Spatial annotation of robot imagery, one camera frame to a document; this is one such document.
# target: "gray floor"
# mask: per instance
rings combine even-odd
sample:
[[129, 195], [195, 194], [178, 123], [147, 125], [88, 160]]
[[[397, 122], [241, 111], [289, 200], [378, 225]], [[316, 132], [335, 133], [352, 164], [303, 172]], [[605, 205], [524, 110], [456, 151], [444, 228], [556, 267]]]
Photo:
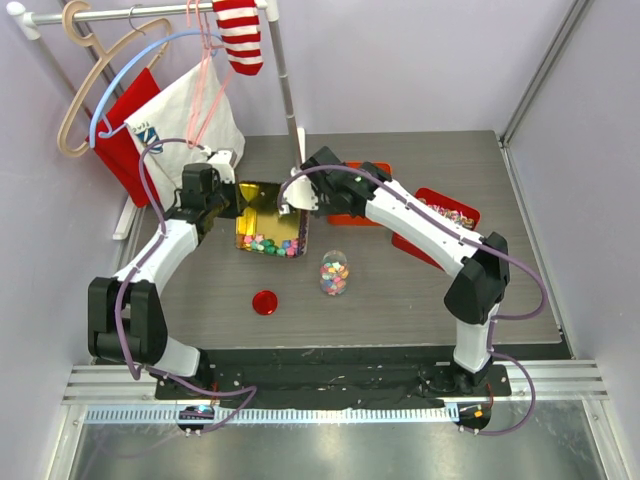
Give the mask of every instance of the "gray floor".
[[[247, 139], [238, 167], [242, 180], [282, 181], [292, 160], [284, 137]], [[409, 191], [429, 187], [478, 209], [478, 231], [497, 231], [510, 253], [535, 265], [493, 132], [312, 135], [307, 153], [329, 146], [343, 161], [384, 161]], [[138, 245], [156, 228], [147, 210]], [[167, 285], [163, 308], [170, 334], [202, 348], [455, 343], [455, 322], [443, 305], [451, 279], [391, 245], [382, 227], [334, 227], [313, 219], [309, 249], [298, 259], [237, 250], [231, 220], [218, 220], [199, 249]], [[343, 251], [348, 291], [329, 297], [319, 289], [323, 254]], [[263, 289], [279, 299], [276, 313], [257, 315], [251, 300]], [[537, 306], [539, 292], [512, 269], [502, 312]], [[556, 342], [549, 310], [535, 320], [502, 322], [496, 342]]]
[[[517, 422], [526, 402], [497, 403], [489, 430]], [[494, 438], [450, 423], [256, 425], [173, 438], [173, 425], [90, 425], [75, 480], [442, 479], [604, 480], [581, 402], [539, 402], [521, 430]], [[103, 450], [97, 450], [101, 442]], [[134, 454], [123, 460], [114, 455]]]

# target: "blue hanger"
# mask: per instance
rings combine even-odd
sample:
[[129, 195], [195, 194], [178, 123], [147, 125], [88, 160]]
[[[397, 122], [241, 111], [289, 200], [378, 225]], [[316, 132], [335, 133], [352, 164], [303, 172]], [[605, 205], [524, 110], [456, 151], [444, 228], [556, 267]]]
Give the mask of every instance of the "blue hanger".
[[[107, 127], [106, 132], [100, 132], [98, 134], [100, 135], [100, 138], [111, 138], [120, 130], [125, 128], [124, 123], [120, 125], [118, 128], [116, 128], [115, 130], [111, 128], [111, 124], [109, 123], [109, 120], [107, 120], [106, 115], [104, 115], [102, 112], [104, 111], [104, 107], [106, 106], [107, 101], [109, 100], [109, 97], [111, 96], [113, 91], [116, 89], [116, 86], [120, 83], [122, 78], [127, 74], [127, 72], [131, 70], [131, 68], [136, 63], [138, 63], [150, 51], [164, 45], [165, 43], [170, 42], [171, 40], [175, 40], [176, 38], [180, 38], [180, 37], [186, 37], [189, 35], [200, 35], [200, 30], [186, 30], [184, 32], [174, 33], [172, 35], [169, 35], [168, 37], [161, 38], [160, 40], [153, 42], [151, 45], [148, 45], [147, 47], [145, 47], [144, 50], [142, 50], [135, 57], [133, 57], [129, 61], [129, 63], [127, 63], [124, 66], [124, 68], [120, 70], [120, 72], [118, 72], [118, 74], [115, 76], [115, 78], [111, 81], [111, 83], [107, 87], [107, 90], [104, 92], [104, 95], [102, 95], [102, 98], [98, 102], [98, 106], [96, 107], [93, 117], [91, 117], [91, 125], [89, 126], [89, 146], [91, 148], [96, 148], [96, 128], [98, 127], [98, 122], [100, 121], [100, 119], [104, 121]], [[222, 39], [218, 35], [214, 35], [214, 37], [216, 37], [218, 40], [222, 42]], [[216, 49], [213, 51], [213, 54], [211, 56], [214, 57], [217, 53], [218, 53], [218, 50]]]

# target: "gray wood surface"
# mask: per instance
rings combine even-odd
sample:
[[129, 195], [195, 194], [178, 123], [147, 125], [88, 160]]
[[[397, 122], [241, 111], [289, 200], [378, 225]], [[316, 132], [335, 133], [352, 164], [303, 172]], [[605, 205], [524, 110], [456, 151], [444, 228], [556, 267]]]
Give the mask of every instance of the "gray wood surface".
[[[312, 135], [307, 154], [329, 146], [343, 161], [384, 161], [409, 191], [429, 187], [478, 209], [478, 231], [497, 231], [516, 257], [535, 260], [493, 132]], [[285, 137], [249, 137], [238, 167], [242, 180], [282, 181], [292, 160]], [[147, 209], [138, 247], [157, 222]], [[451, 279], [391, 245], [382, 227], [335, 227], [312, 219], [307, 255], [283, 259], [234, 247], [235, 222], [214, 231], [170, 280], [162, 302], [170, 334], [202, 348], [455, 343], [455, 321], [443, 305]], [[325, 252], [347, 255], [347, 291], [329, 297], [319, 288]], [[251, 306], [254, 294], [278, 295], [268, 317]], [[502, 312], [529, 311], [536, 285], [512, 268]], [[503, 321], [497, 343], [556, 342], [550, 310], [535, 320]]]

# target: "hanger hook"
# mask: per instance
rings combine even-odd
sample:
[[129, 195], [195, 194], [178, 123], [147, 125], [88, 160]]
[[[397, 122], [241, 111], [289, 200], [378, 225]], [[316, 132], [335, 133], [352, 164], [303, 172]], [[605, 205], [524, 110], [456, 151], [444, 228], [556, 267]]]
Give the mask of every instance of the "hanger hook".
[[132, 6], [132, 7], [129, 9], [129, 17], [127, 17], [127, 20], [129, 20], [129, 25], [131, 25], [131, 28], [132, 28], [133, 30], [135, 30], [136, 32], [140, 32], [140, 33], [141, 33], [141, 34], [143, 34], [143, 35], [146, 35], [146, 34], [147, 34], [147, 32], [144, 32], [144, 31], [142, 31], [142, 30], [138, 30], [136, 27], [134, 27], [134, 26], [133, 26], [133, 22], [131, 22], [131, 14], [133, 13], [133, 9], [134, 9], [134, 8], [136, 8], [136, 7], [142, 7], [142, 4], [141, 4], [141, 3], [136, 3], [134, 6]]

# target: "wooden hanger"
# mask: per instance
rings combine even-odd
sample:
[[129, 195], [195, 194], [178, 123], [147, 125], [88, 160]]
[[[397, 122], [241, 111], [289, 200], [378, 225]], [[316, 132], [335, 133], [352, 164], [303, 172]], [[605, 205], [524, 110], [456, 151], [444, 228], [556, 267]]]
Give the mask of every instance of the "wooden hanger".
[[[75, 43], [82, 47], [93, 47], [100, 60], [93, 66], [87, 78], [85, 78], [84, 82], [78, 89], [78, 93], [76, 93], [67, 114], [62, 121], [62, 125], [60, 125], [60, 131], [58, 132], [58, 148], [62, 153], [69, 157], [79, 157], [83, 153], [85, 153], [89, 149], [89, 144], [85, 141], [79, 147], [72, 148], [67, 144], [67, 136], [69, 135], [69, 130], [71, 130], [71, 124], [75, 120], [78, 115], [78, 111], [82, 107], [82, 104], [89, 93], [89, 90], [95, 83], [95, 81], [100, 76], [100, 73], [104, 70], [104, 68], [109, 64], [109, 62], [115, 57], [124, 47], [126, 47], [129, 43], [131, 43], [135, 38], [144, 35], [146, 32], [154, 30], [158, 27], [164, 27], [166, 31], [166, 35], [170, 35], [173, 31], [171, 28], [171, 23], [166, 18], [157, 18], [152, 20], [140, 27], [137, 27], [135, 30], [127, 33], [124, 37], [118, 40], [109, 50], [105, 50], [98, 38], [90, 33], [86, 37], [82, 37], [78, 35], [78, 33], [73, 28], [73, 16], [84, 10], [89, 10], [91, 5], [83, 0], [72, 0], [67, 3], [62, 11], [62, 27], [66, 32], [67, 36]], [[153, 57], [147, 68], [151, 69], [157, 63], [157, 61], [164, 55], [165, 50], [169, 44], [165, 43], [161, 48], [158, 54]]]

